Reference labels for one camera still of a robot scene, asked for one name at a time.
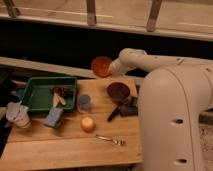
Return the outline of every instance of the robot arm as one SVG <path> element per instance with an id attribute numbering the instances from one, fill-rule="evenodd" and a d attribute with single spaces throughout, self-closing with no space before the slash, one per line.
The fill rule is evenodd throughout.
<path id="1" fill-rule="evenodd" d="M 119 57 L 112 62 L 109 70 L 114 75 L 122 75 L 136 68 L 150 72 L 164 66 L 199 65 L 209 63 L 213 63 L 213 61 L 189 57 L 147 55 L 144 50 L 126 48 L 123 49 L 120 52 Z"/>
<path id="2" fill-rule="evenodd" d="M 138 101 L 144 171 L 203 171 L 198 116 L 213 107 L 212 61 L 141 53 L 126 49 L 119 60 L 122 71 L 152 71 Z"/>

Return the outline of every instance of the small orange bowl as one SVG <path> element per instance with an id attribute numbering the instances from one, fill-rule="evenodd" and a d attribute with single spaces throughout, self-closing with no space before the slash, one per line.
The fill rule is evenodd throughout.
<path id="1" fill-rule="evenodd" d="M 107 77 L 110 75 L 109 65 L 111 64 L 112 59 L 106 56 L 96 57 L 91 64 L 93 73 L 98 77 Z"/>

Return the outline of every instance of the paper cup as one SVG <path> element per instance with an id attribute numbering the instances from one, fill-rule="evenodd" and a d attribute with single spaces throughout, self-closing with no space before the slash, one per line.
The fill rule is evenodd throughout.
<path id="1" fill-rule="evenodd" d="M 20 128 L 28 128 L 31 125 L 27 113 L 20 113 L 13 123 Z"/>

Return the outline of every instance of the dark brown bowl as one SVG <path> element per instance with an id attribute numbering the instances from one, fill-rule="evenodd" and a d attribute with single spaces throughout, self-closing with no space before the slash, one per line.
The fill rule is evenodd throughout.
<path id="1" fill-rule="evenodd" d="M 114 82 L 107 87 L 107 93 L 113 101 L 122 103 L 129 95 L 129 87 L 121 82 Z"/>

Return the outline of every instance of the metal fork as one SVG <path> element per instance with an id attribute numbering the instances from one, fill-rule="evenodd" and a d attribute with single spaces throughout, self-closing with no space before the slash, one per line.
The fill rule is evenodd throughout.
<path id="1" fill-rule="evenodd" d="M 106 137 L 106 136 L 102 136 L 102 135 L 95 135 L 95 137 L 102 139 L 102 140 L 113 142 L 114 144 L 119 145 L 119 146 L 123 146 L 126 143 L 124 140 L 112 139 L 110 137 Z"/>

